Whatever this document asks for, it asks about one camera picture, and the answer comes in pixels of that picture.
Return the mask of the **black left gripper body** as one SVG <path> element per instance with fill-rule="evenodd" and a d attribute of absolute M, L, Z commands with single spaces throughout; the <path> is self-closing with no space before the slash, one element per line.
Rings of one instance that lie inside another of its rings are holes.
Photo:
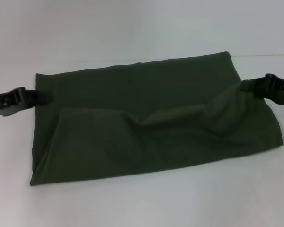
<path fill-rule="evenodd" d="M 30 109 L 36 105 L 36 92 L 24 87 L 0 94 L 0 115 L 11 116 L 19 111 Z"/>

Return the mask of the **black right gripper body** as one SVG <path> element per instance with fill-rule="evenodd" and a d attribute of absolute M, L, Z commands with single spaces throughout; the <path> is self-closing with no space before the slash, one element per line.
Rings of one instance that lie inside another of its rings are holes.
<path fill-rule="evenodd" d="M 263 98 L 269 99 L 278 105 L 284 105 L 284 79 L 274 74 L 266 74 L 262 95 Z"/>

